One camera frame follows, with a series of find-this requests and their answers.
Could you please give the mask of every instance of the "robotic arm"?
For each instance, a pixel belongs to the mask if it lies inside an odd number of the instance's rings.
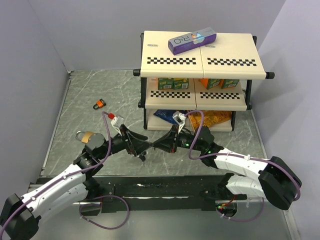
[[[146,136],[130,131],[123,124],[124,119],[121,116],[110,115],[111,125],[118,132],[109,140],[111,143],[106,141],[102,134],[93,133],[81,155],[62,173],[22,197],[13,194],[7,198],[0,215],[0,225],[4,226],[7,222],[5,231],[12,240],[31,239],[39,225],[47,219],[73,203],[98,196],[99,184],[93,176],[103,167],[99,164],[99,159],[105,157],[109,144],[110,154],[126,150],[128,154],[139,157],[144,162],[146,150],[149,148],[175,153],[178,147],[190,149],[197,138],[192,149],[200,151],[199,158],[206,166],[236,173],[226,174],[221,183],[229,195],[263,197],[282,210],[290,207],[302,185],[299,178],[278,157],[272,157],[268,164],[253,160],[249,155],[235,154],[217,145],[207,127],[202,127],[198,135],[199,129],[192,134],[184,128],[186,117],[181,113],[175,113],[173,118],[177,124],[172,125],[170,131],[155,142],[149,142]],[[284,169],[295,183],[283,171],[271,165],[272,163]]]

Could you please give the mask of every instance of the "red cap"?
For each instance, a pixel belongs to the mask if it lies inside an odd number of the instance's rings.
[[[110,119],[114,119],[114,117],[115,117],[115,115],[113,114],[113,113],[109,113],[109,115],[108,115],[108,118],[110,118]]]

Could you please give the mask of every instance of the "small carton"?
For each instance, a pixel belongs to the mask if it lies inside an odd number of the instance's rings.
[[[187,89],[189,87],[189,78],[158,77],[157,81],[158,90]]]
[[[211,89],[213,87],[216,87],[220,84],[220,82],[223,81],[223,79],[217,79],[217,78],[200,78],[200,82],[206,89]]]
[[[220,86],[222,89],[234,88],[239,83],[239,79],[223,79],[220,82]]]
[[[217,33],[211,27],[187,33],[169,39],[168,47],[173,55],[184,53],[207,44],[213,43],[217,38]]]

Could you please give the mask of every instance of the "orange and black object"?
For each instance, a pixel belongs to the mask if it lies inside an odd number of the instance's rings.
[[[97,110],[103,108],[105,105],[107,105],[106,102],[101,98],[95,105],[93,105],[93,109]]]

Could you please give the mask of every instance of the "purple box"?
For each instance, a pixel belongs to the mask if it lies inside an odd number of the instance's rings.
[[[217,33],[211,27],[187,33],[169,39],[168,47],[173,55],[184,53],[191,49],[195,49],[207,44],[211,44],[216,40]]]

